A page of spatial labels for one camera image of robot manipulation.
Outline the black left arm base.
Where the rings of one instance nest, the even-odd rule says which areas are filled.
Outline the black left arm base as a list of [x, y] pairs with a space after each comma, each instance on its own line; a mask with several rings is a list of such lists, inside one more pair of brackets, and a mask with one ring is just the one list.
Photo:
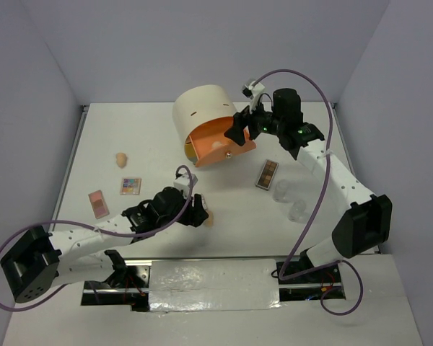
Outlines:
[[127, 306], [135, 312], [149, 311], [151, 265], [132, 265], [114, 249], [105, 250], [112, 270], [102, 281], [85, 281], [82, 306]]

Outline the orange top drawer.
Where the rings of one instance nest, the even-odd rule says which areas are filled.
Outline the orange top drawer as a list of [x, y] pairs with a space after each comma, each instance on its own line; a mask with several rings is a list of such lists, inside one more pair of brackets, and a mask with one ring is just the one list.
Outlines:
[[195, 167], [208, 166], [256, 149], [244, 130], [245, 144], [238, 146], [224, 136], [233, 123], [232, 117], [221, 117], [198, 126], [186, 138], [184, 152]]

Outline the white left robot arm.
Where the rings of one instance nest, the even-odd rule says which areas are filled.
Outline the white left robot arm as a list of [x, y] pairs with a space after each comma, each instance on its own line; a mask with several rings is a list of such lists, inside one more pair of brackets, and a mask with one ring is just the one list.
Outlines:
[[97, 225], [77, 223], [75, 229], [26, 230], [1, 258], [0, 265], [17, 303], [28, 303], [57, 285], [97, 281], [118, 287], [133, 276], [118, 247], [150, 238], [166, 226], [199, 227], [208, 217], [202, 197], [185, 198], [166, 187], [153, 199], [125, 209]]

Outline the beige gourd makeup sponge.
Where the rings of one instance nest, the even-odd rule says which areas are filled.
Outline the beige gourd makeup sponge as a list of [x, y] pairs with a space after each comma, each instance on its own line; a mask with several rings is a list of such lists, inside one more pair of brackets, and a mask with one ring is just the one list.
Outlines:
[[210, 210], [207, 211], [207, 214], [208, 218], [204, 221], [204, 225], [206, 227], [212, 227], [214, 224], [214, 215]]

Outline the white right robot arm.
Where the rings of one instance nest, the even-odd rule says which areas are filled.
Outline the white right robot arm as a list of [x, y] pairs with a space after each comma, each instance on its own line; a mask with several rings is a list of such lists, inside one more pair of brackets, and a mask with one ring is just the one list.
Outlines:
[[274, 135], [294, 160], [322, 181], [320, 196], [331, 196], [341, 218], [328, 238], [300, 255], [301, 277], [315, 282], [325, 272], [324, 265], [351, 259], [386, 242], [393, 204], [386, 195], [377, 196], [361, 184], [330, 152], [330, 136], [304, 121], [296, 90], [276, 90], [269, 111], [260, 102], [263, 92], [263, 87], [254, 84], [243, 88], [250, 104], [234, 114], [233, 124], [224, 135], [238, 146], [262, 133]]

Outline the orange egg makeup sponge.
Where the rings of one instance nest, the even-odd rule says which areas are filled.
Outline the orange egg makeup sponge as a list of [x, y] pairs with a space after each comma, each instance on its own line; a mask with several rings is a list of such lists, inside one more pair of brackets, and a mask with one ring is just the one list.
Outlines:
[[127, 165], [128, 157], [125, 153], [119, 152], [115, 155], [115, 162], [117, 166], [123, 169]]

